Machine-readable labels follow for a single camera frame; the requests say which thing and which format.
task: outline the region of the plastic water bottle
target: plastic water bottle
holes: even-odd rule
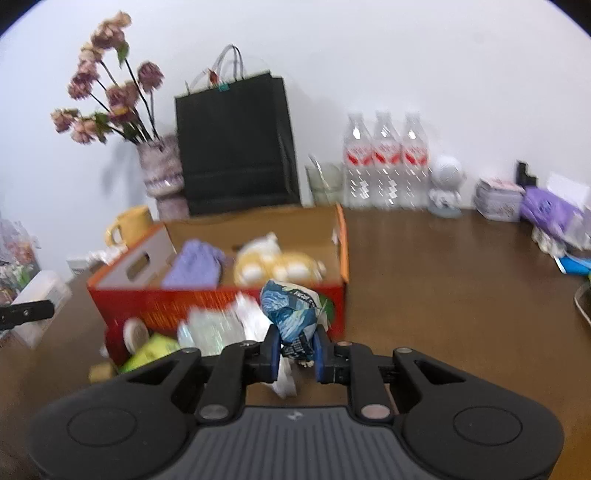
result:
[[[374,130],[374,175],[370,194],[380,209],[398,207],[400,194],[400,137],[392,125],[389,112],[376,112]]]
[[[349,115],[343,156],[345,205],[355,209],[371,207],[369,184],[373,160],[372,141],[361,113]]]
[[[400,204],[411,209],[425,208],[429,192],[429,149],[418,113],[406,114],[401,142],[404,180]]]

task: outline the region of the vase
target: vase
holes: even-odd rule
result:
[[[144,184],[150,197],[156,199],[161,220],[189,217],[189,207],[183,195],[183,167],[178,154],[175,134],[159,140],[138,144],[139,164],[144,172]]]

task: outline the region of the water bottle label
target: water bottle label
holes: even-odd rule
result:
[[[382,165],[396,165],[400,163],[400,147],[379,145],[374,151],[374,160]]]
[[[350,147],[345,150],[347,162],[355,166],[368,166],[371,164],[372,151],[368,147]]]
[[[404,160],[410,165],[423,167],[427,165],[427,157],[426,148],[410,147],[404,150]]]

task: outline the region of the cardboard box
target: cardboard box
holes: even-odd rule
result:
[[[340,206],[266,207],[239,213],[158,223],[113,265],[102,267],[88,281],[88,290],[108,327],[141,318],[148,328],[176,336],[189,308],[223,309],[243,291],[259,300],[261,286],[237,288],[232,266],[224,269],[217,290],[163,290],[160,282],[185,241],[198,238],[235,256],[248,241],[274,232],[283,251],[300,251],[321,260],[326,275],[312,288],[329,302],[329,335],[340,338],[345,328],[345,287],[349,264],[345,218]]]

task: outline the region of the pink flower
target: pink flower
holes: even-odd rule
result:
[[[109,120],[115,125],[121,125],[126,122],[133,122],[136,120],[135,112],[126,105],[114,105],[111,107],[109,113]]]
[[[74,75],[68,85],[68,94],[74,100],[88,98],[92,91],[92,84],[79,75]]]
[[[74,116],[71,112],[72,111],[58,109],[51,114],[51,119],[53,120],[53,124],[56,126],[56,131],[58,133],[61,134],[70,129],[70,125],[74,121]]]
[[[164,75],[158,68],[158,65],[151,61],[145,61],[138,68],[138,83],[142,86],[144,92],[148,93],[153,88],[160,88]]]
[[[135,119],[134,106],[138,101],[139,92],[133,82],[125,82],[120,87],[113,85],[105,92],[111,113],[109,118],[116,124],[130,122]]]
[[[89,83],[98,80],[99,73],[96,70],[96,63],[94,61],[81,61],[78,64],[78,70],[76,70],[76,76],[80,80],[88,81]]]
[[[97,48],[118,48],[125,41],[123,28],[131,25],[131,17],[119,11],[113,18],[102,21],[90,41]]]
[[[78,60],[83,61],[101,61],[103,59],[104,51],[102,48],[96,48],[92,43],[86,42],[80,49]]]
[[[139,98],[139,91],[138,88],[135,86],[135,83],[131,80],[125,82],[124,85],[125,94],[127,95],[127,103],[126,105],[129,107],[133,107],[135,102],[138,101]]]
[[[113,85],[107,88],[105,93],[107,95],[109,106],[125,105],[129,108],[135,106],[135,102],[138,101],[139,96],[138,89],[131,81],[125,82],[122,87],[119,85]]]
[[[72,140],[84,145],[88,145],[95,140],[96,122],[89,118],[80,119],[74,123],[74,131],[72,132]]]

